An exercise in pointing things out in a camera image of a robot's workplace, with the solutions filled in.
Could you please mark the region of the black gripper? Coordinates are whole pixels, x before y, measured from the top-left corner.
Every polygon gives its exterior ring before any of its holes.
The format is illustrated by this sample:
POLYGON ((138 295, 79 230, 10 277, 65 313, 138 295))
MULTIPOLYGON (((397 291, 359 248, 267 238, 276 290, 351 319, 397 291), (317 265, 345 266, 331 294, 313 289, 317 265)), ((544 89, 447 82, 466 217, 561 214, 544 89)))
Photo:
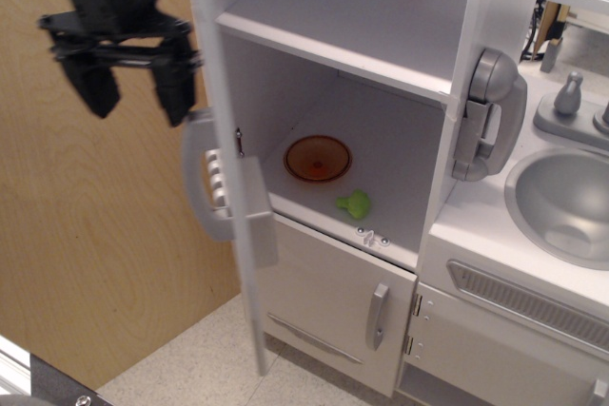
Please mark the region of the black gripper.
POLYGON ((52 52, 89 110, 105 119, 120 100, 110 68, 152 68, 159 102, 172 127, 195 103, 202 64, 189 43, 190 24, 161 12, 157 0, 70 0, 72 10, 39 19, 52 52))

